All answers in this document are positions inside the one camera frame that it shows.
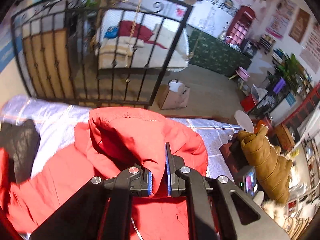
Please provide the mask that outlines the red puffer jacket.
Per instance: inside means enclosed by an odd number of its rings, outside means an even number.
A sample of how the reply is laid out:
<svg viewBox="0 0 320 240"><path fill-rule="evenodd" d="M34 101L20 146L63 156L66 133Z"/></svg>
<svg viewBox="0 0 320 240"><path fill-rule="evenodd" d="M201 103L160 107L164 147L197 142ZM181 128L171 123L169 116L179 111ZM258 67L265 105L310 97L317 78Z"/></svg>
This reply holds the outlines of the red puffer jacket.
<svg viewBox="0 0 320 240"><path fill-rule="evenodd" d="M132 239L188 239L187 204L167 194L165 144L205 175L208 153L191 128L141 108L93 109L74 129L75 141L57 151L34 178L9 181L9 156L1 150L1 214L19 233L31 233L95 176L116 177L135 164L152 173L150 198L134 198Z"/></svg>

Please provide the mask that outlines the small screen device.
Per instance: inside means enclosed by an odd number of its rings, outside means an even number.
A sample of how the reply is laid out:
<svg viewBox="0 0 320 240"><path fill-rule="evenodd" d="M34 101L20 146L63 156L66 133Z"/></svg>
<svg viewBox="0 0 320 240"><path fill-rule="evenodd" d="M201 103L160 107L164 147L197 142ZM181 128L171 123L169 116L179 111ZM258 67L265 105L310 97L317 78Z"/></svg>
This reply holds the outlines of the small screen device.
<svg viewBox="0 0 320 240"><path fill-rule="evenodd" d="M254 166L244 166L235 176L234 183L253 198L258 191L257 176Z"/></svg>

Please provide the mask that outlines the brown puffer jacket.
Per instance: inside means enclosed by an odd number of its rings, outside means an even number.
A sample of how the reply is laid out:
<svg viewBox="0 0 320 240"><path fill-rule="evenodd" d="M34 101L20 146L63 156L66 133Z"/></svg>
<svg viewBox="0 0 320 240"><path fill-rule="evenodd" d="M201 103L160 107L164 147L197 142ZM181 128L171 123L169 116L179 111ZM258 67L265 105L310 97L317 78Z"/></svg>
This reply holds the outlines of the brown puffer jacket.
<svg viewBox="0 0 320 240"><path fill-rule="evenodd" d="M267 137L268 127L261 125L257 133L238 132L238 140L249 165L255 167L257 180L267 196L284 206L289 200L289 184L293 161L280 155Z"/></svg>

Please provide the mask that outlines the black quilted jacket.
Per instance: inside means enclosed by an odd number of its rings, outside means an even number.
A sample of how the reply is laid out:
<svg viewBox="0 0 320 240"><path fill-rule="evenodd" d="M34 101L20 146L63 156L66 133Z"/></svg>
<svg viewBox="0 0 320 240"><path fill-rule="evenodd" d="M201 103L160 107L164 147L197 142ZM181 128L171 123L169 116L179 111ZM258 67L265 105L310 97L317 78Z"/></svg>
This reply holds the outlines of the black quilted jacket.
<svg viewBox="0 0 320 240"><path fill-rule="evenodd" d="M20 184L31 176L41 136L33 120L21 125L1 123L1 148L9 155L9 179Z"/></svg>

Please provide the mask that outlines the cardboard box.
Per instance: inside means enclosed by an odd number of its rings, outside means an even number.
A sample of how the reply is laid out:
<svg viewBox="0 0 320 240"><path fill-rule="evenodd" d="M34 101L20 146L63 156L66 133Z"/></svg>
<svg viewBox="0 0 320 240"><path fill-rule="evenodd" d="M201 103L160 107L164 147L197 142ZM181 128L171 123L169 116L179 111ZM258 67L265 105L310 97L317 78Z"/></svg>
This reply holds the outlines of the cardboard box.
<svg viewBox="0 0 320 240"><path fill-rule="evenodd" d="M170 80L158 100L161 110L187 107L190 88L178 79Z"/></svg>

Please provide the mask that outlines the pink round stool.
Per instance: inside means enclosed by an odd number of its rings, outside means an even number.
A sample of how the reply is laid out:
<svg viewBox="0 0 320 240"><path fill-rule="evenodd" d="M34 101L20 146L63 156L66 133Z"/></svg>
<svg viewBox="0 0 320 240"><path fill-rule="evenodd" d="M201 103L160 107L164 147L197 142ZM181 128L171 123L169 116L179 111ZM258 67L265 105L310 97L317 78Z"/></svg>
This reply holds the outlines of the pink round stool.
<svg viewBox="0 0 320 240"><path fill-rule="evenodd" d="M242 90L244 84L248 81L248 79L250 78L250 75L249 73L247 72L247 70L245 70L244 68L242 67L238 67L238 69L235 70L235 74L232 75L231 77L229 77L228 79L229 80L232 80L234 78L240 78L240 86L239 86L239 89Z"/></svg>

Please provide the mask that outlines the green potted plant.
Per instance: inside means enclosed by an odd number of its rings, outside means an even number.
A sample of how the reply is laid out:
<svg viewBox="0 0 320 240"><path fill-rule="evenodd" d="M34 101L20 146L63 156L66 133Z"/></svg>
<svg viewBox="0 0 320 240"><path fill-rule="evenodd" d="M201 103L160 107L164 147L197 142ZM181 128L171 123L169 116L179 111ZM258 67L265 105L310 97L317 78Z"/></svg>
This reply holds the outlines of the green potted plant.
<svg viewBox="0 0 320 240"><path fill-rule="evenodd" d="M272 58L274 73L267 72L267 79L270 84L275 85L282 78L291 92L297 95L300 88L298 82L300 62L293 53L291 55L285 54L281 59L282 61L279 62L278 59Z"/></svg>

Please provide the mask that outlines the green patterned cabinet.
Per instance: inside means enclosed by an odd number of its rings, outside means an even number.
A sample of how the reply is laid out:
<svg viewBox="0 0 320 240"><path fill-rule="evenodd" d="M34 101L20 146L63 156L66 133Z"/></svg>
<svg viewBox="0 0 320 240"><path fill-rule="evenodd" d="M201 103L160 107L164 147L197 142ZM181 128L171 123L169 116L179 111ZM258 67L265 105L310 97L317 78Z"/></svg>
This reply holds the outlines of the green patterned cabinet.
<svg viewBox="0 0 320 240"><path fill-rule="evenodd" d="M230 77L238 67L247 70L252 60L225 42L187 26L190 49L189 63Z"/></svg>

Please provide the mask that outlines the white bed with pillows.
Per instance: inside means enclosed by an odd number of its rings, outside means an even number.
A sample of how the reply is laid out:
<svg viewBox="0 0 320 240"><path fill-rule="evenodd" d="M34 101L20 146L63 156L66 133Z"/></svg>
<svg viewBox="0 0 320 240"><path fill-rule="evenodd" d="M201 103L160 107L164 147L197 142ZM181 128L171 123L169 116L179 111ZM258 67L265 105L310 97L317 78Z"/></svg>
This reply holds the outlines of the white bed with pillows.
<svg viewBox="0 0 320 240"><path fill-rule="evenodd" d="M132 11L109 10L98 29L99 69L161 69L180 23Z"/></svg>

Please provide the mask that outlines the red phone booth shelf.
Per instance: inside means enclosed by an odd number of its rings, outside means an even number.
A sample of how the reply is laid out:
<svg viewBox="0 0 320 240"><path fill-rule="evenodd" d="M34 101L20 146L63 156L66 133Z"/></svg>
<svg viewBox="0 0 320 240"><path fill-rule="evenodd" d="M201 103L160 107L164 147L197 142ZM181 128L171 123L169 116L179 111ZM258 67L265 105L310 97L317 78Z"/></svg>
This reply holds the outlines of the red phone booth shelf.
<svg viewBox="0 0 320 240"><path fill-rule="evenodd" d="M240 45L254 20L255 12L253 9L242 5L227 29L225 42Z"/></svg>

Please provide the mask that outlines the black iron bed frame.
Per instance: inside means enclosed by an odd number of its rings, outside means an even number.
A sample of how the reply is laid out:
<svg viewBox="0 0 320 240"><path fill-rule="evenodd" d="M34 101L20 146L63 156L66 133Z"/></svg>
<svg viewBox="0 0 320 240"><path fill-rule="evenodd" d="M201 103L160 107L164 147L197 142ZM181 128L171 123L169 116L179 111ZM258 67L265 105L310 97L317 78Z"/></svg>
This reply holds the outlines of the black iron bed frame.
<svg viewBox="0 0 320 240"><path fill-rule="evenodd" d="M152 106L163 77L188 66L193 10L179 0L41 0L10 30L27 94L101 107Z"/></svg>

